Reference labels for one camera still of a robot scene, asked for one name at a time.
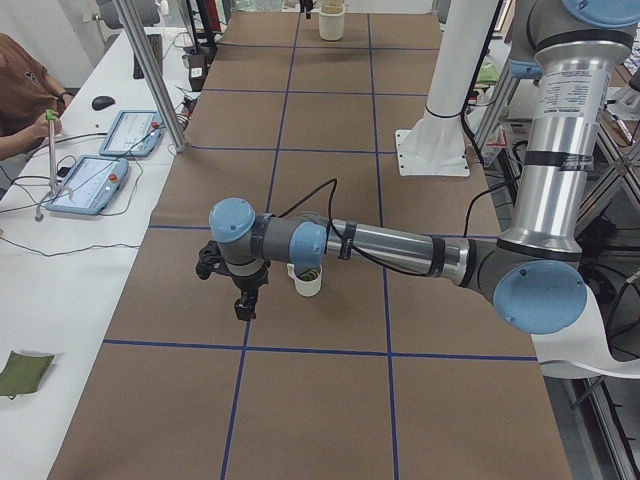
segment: green cloth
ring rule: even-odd
[[[16,398],[38,391],[40,380],[53,361],[53,355],[30,357],[11,352],[9,360],[0,373],[0,397]]]

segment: keyboard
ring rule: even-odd
[[[147,35],[147,40],[149,41],[149,45],[151,45],[153,56],[158,62],[160,73],[162,73],[162,35],[159,33],[152,33],[151,35]],[[140,66],[140,62],[138,62],[135,54],[133,55],[133,78],[135,78],[136,80],[144,78],[142,67]]]

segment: person's arm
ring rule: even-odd
[[[73,100],[73,95],[67,92],[64,87],[60,85],[60,82],[58,82],[58,80],[56,80],[56,78],[48,71],[44,72],[44,81],[44,87],[47,89],[47,91],[54,97],[58,98],[65,107],[68,107]]]
[[[62,130],[62,123],[56,120],[56,133]],[[5,160],[28,150],[37,140],[49,136],[49,122],[45,115],[39,116],[33,124],[13,135],[0,137],[0,160]]]

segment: paper cup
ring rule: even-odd
[[[293,284],[296,287],[296,292],[298,292],[303,297],[313,297],[320,291],[320,285],[322,283],[322,267],[318,267],[319,273],[317,276],[314,276],[313,279],[307,280],[305,279],[306,275],[301,275],[303,278],[299,278],[295,274],[295,267],[292,263],[287,263],[287,275],[293,279]]]
[[[320,38],[329,42],[340,40],[344,34],[344,13],[346,7],[323,5],[318,14]]]

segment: computer mouse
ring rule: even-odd
[[[93,102],[91,102],[91,108],[93,108],[95,111],[103,110],[113,105],[114,103],[116,103],[115,98],[107,97],[106,95],[100,95],[99,97],[93,99]]]

